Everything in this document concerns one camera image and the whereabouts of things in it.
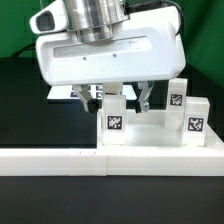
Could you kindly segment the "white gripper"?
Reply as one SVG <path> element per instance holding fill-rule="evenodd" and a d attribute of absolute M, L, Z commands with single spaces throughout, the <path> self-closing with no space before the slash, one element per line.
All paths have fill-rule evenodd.
<path fill-rule="evenodd" d="M 169 6 L 131 14 L 106 41 L 81 43 L 72 32 L 42 35 L 36 41 L 40 71 L 51 86 L 76 84 L 72 88 L 88 113 L 99 108 L 88 84 L 140 81 L 136 112 L 147 112 L 153 81 L 173 79 L 186 65 L 179 27 L 179 12 Z"/>

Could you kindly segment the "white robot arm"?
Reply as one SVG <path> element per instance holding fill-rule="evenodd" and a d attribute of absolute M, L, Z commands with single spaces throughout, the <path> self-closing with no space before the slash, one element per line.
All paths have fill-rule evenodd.
<path fill-rule="evenodd" d="M 36 54 L 51 86 L 72 85 L 88 112 L 98 109 L 91 84 L 136 82 L 136 110 L 149 109 L 159 80 L 186 65 L 180 36 L 183 12 L 171 0 L 54 0 L 30 19 Z"/>

